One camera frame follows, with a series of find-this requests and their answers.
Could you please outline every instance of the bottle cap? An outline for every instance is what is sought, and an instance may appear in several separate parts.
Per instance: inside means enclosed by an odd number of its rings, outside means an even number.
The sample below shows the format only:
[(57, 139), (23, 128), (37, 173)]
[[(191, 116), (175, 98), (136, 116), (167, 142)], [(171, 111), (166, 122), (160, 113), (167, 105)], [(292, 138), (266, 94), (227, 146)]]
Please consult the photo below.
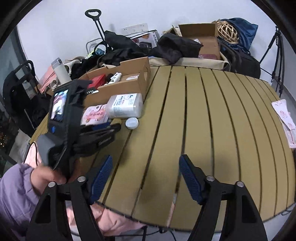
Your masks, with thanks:
[(138, 127), (139, 121), (136, 117), (131, 117), (126, 120), (126, 127), (130, 130), (134, 130)]

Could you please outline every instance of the wicker basket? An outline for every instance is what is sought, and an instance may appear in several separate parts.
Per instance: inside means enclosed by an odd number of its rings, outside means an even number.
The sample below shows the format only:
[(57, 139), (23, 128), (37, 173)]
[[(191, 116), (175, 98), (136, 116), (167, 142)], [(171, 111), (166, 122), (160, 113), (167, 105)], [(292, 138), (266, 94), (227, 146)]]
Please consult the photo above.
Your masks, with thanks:
[(238, 33), (236, 29), (229, 24), (227, 21), (221, 21), (220, 19), (216, 21), (217, 23), (217, 29), (219, 33), (219, 37), (224, 39), (230, 44), (238, 44)]

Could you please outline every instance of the purple sleeve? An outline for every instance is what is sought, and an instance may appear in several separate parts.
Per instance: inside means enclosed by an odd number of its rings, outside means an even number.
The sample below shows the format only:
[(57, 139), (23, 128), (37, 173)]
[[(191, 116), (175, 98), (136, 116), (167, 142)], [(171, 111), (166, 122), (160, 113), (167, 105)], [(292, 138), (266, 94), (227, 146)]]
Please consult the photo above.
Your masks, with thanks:
[(0, 179), (0, 215), (20, 235), (26, 233), (39, 201), (31, 184), (32, 171), (27, 164), (17, 164)]

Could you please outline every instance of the silver bolt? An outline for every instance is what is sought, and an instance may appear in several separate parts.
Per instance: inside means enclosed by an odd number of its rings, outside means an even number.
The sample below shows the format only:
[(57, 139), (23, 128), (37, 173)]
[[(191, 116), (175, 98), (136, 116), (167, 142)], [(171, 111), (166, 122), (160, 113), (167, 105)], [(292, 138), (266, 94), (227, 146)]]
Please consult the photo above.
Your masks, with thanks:
[(213, 182), (215, 181), (215, 178), (213, 176), (207, 176), (207, 180)]
[(50, 183), (48, 184), (48, 186), (49, 186), (50, 188), (54, 187), (54, 186), (55, 186), (55, 182), (50, 182)]
[(242, 187), (244, 186), (244, 183), (241, 182), (241, 181), (239, 181), (239, 182), (237, 182), (237, 185), (238, 185), (240, 188), (242, 188)]
[(80, 183), (84, 182), (85, 180), (86, 180), (86, 178), (84, 176), (81, 176), (81, 177), (77, 178), (77, 181), (79, 181)]

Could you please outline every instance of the wooden slat table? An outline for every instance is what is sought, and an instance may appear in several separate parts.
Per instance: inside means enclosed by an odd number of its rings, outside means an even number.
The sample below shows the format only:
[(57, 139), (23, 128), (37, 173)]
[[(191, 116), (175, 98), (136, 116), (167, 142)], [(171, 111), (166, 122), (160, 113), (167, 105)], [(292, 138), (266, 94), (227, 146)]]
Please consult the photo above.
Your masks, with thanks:
[[(113, 156), (99, 202), (143, 223), (192, 230), (200, 206), (179, 174), (179, 156), (185, 153), (206, 175), (243, 181), (263, 220), (294, 203), (294, 159), (271, 106), (279, 98), (267, 82), (180, 66), (152, 67), (149, 81), (139, 127), (130, 131), (123, 121), (112, 144), (81, 159), (87, 172), (105, 154)], [(31, 142), (46, 126), (47, 118)], [(217, 231), (225, 210), (224, 201)]]

